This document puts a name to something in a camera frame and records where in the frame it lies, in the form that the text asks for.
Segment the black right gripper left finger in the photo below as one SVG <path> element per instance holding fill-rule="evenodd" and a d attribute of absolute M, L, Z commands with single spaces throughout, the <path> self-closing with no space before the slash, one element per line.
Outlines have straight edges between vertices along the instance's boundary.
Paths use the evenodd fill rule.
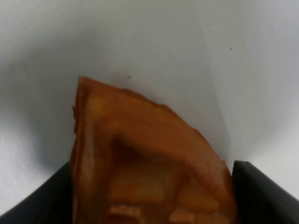
<path fill-rule="evenodd" d="M 71 224 L 70 165 L 63 165 L 31 195 L 0 216 L 1 224 Z"/>

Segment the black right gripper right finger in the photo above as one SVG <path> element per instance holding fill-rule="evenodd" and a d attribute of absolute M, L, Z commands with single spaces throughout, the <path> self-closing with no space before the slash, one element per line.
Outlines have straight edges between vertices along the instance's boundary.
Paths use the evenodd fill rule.
<path fill-rule="evenodd" d="M 299 201 L 247 161 L 235 161 L 234 193 L 241 224 L 297 224 Z"/>

